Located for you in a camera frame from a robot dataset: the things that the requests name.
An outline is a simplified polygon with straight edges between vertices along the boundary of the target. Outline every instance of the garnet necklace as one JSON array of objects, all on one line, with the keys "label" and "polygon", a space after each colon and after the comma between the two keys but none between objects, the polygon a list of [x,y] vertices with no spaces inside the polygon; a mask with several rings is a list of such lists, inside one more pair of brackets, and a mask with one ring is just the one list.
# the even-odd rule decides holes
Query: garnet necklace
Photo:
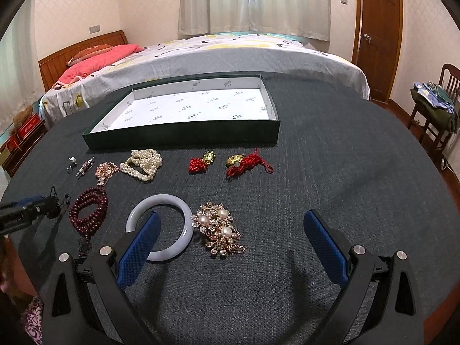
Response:
[{"label": "garnet necklace", "polygon": [[[92,204],[97,204],[97,209],[86,218],[78,218],[80,211]],[[70,222],[81,235],[78,250],[79,258],[86,257],[91,250],[91,236],[96,233],[104,221],[108,205],[107,193],[101,188],[94,187],[80,194],[68,210]]]}]

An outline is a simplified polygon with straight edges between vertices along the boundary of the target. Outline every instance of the red cushion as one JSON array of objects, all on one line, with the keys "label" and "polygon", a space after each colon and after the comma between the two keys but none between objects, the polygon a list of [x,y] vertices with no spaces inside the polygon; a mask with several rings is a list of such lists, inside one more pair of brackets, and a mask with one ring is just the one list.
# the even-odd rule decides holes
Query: red cushion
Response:
[{"label": "red cushion", "polygon": [[78,52],[75,56],[73,56],[69,62],[67,62],[67,66],[73,66],[76,65],[77,63],[87,59],[94,57],[95,55],[102,54],[105,52],[108,52],[109,50],[112,49],[111,45],[108,44],[101,44],[101,45],[95,45],[90,48],[86,48],[84,50],[81,50]]}]

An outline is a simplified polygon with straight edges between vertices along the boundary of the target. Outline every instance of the bed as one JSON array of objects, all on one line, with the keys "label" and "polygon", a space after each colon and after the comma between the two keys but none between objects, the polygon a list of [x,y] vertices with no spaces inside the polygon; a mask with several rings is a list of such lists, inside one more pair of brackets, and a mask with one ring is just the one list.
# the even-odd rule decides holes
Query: bed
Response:
[{"label": "bed", "polygon": [[224,33],[174,40],[146,47],[76,82],[50,89],[65,62],[95,43],[127,43],[122,31],[65,48],[40,61],[46,94],[41,113],[51,126],[69,114],[89,108],[119,88],[144,81],[208,72],[270,71],[302,75],[344,85],[369,99],[369,86],[357,66],[336,55],[304,48],[281,35]]}]

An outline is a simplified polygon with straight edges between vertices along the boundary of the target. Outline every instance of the electrical outlet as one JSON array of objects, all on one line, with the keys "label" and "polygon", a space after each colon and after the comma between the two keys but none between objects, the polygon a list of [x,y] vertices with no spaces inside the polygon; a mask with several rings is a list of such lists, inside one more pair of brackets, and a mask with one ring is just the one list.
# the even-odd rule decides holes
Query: electrical outlet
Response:
[{"label": "electrical outlet", "polygon": [[99,25],[93,26],[89,28],[89,33],[96,33],[96,32],[99,32],[100,30],[101,30],[101,27]]}]

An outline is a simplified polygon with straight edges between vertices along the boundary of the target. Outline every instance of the wooden door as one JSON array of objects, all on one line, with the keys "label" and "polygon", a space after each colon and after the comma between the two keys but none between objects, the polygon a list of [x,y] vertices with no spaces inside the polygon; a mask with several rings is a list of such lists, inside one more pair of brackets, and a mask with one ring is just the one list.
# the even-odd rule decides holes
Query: wooden door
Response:
[{"label": "wooden door", "polygon": [[357,65],[367,77],[370,97],[388,101],[402,36],[402,0],[363,0]]}]

